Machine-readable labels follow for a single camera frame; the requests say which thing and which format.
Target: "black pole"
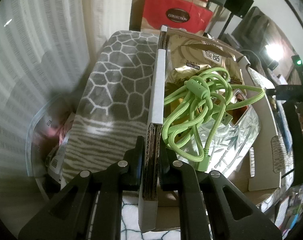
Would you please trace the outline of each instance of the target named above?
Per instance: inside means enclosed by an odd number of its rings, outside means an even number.
[[[223,34],[224,34],[224,32],[225,32],[227,26],[229,25],[229,23],[230,23],[230,21],[231,21],[231,19],[232,19],[233,16],[234,16],[233,13],[231,13],[231,14],[229,15],[229,17],[228,17],[228,19],[227,19],[227,21],[226,21],[226,23],[225,23],[225,25],[224,25],[222,31],[220,32],[220,35],[218,36],[218,39],[219,39],[219,40],[222,38],[222,36],[223,36]]]

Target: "white label with chinese characters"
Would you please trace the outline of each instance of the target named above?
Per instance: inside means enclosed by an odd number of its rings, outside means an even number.
[[[220,48],[221,50],[223,50],[223,47],[221,46],[218,46],[218,45],[215,45],[215,44],[212,44],[212,43],[208,43],[206,41],[202,41],[203,44],[208,44],[208,45],[213,45],[213,46],[216,46],[218,48]],[[212,51],[208,50],[208,51],[204,51],[203,50],[203,55],[205,58],[211,60],[212,62],[218,64],[218,65],[222,65],[222,62],[223,62],[223,57],[218,55],[218,54],[215,54],[213,53]]]

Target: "braided green cable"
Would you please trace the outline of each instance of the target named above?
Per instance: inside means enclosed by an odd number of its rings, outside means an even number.
[[[215,74],[213,72],[222,72],[224,77]],[[199,98],[196,94],[187,88],[188,81],[185,85],[171,93],[164,99],[164,105],[168,105],[171,102],[183,98],[181,104],[165,119],[162,128],[162,138],[169,148],[174,150],[177,154],[193,162],[201,162],[205,156],[208,155],[210,143],[221,123],[225,111],[241,108],[253,104],[264,97],[265,91],[262,88],[251,87],[246,85],[230,85],[227,81],[229,80],[229,73],[227,70],[221,67],[210,68],[202,72],[199,76],[192,76],[189,80],[195,80],[200,84],[205,91],[207,91],[203,98]],[[258,92],[257,95],[252,98],[246,99],[242,102],[235,104],[229,104],[233,97],[233,89],[246,89]],[[224,89],[224,96],[215,93],[217,90]],[[216,109],[213,109],[213,102],[211,97],[220,100],[220,104]],[[202,112],[196,116],[198,108],[202,107]],[[207,137],[205,147],[202,147],[202,142],[198,133],[198,128],[202,123],[206,123],[210,120],[213,114],[218,113],[213,127]],[[173,122],[188,117],[183,123],[172,125]],[[175,137],[179,133],[189,131],[178,143],[175,143]],[[191,155],[184,152],[180,148],[183,147],[194,135],[196,145],[198,148],[198,156]]]

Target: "barcode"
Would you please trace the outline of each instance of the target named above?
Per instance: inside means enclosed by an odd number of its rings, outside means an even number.
[[[53,161],[52,161],[52,166],[53,166],[54,168],[57,168],[57,164],[58,164],[58,160],[57,160],[57,159],[53,159]]]

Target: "black bracket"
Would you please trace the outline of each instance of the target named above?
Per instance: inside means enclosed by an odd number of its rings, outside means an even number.
[[[166,149],[163,141],[160,184],[164,191],[178,190],[182,240],[210,240],[205,205],[214,240],[282,239],[274,223],[224,175],[195,171],[178,161],[176,153]]]
[[[91,239],[120,239],[122,191],[138,191],[144,150],[138,136],[122,161],[104,171],[80,172],[22,228],[18,240],[85,239],[98,191]]]

